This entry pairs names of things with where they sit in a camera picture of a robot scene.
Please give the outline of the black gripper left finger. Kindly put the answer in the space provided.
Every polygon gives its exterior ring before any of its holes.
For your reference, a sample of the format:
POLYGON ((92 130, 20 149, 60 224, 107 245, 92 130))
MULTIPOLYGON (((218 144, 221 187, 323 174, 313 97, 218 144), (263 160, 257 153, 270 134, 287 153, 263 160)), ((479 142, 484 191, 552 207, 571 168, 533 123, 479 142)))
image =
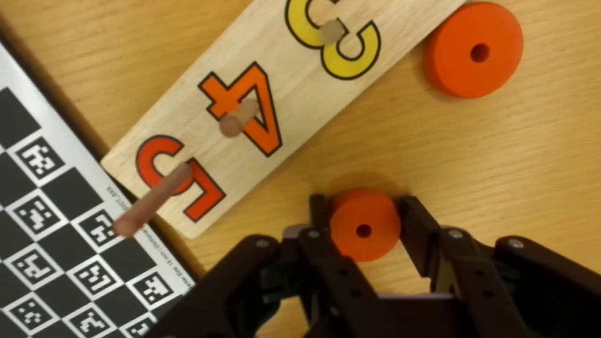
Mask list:
POLYGON ((308 200, 310 204, 310 226, 300 232, 300 249, 306 258, 328 258, 336 256, 338 251, 330 239, 330 207, 328 200, 315 194, 308 200))

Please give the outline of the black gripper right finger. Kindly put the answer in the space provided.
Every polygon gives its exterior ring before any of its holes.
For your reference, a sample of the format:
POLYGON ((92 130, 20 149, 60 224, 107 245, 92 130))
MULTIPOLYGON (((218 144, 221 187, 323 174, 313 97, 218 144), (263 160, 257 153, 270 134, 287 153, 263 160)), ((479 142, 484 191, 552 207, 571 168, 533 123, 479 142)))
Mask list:
POLYGON ((400 198, 396 207, 402 221, 400 241, 415 269, 437 271, 443 228, 415 196, 400 198))

